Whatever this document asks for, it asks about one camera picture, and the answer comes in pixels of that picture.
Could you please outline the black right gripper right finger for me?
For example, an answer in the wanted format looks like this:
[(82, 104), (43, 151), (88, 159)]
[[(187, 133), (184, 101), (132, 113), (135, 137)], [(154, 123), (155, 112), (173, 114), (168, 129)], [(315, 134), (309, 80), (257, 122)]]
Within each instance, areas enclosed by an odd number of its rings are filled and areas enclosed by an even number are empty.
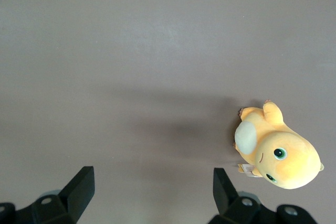
[(272, 211), (256, 195), (237, 191), (223, 168), (214, 168), (213, 197), (218, 214), (210, 223), (316, 223), (299, 206), (284, 204)]

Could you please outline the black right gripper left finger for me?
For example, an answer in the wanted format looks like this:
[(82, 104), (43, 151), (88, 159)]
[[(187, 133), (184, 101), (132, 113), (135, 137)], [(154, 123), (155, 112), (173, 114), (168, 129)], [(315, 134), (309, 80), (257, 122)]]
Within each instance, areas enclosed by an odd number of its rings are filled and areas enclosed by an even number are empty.
[(39, 197), (17, 210), (1, 203), (1, 223), (77, 223), (94, 196), (94, 168), (84, 166), (57, 194)]

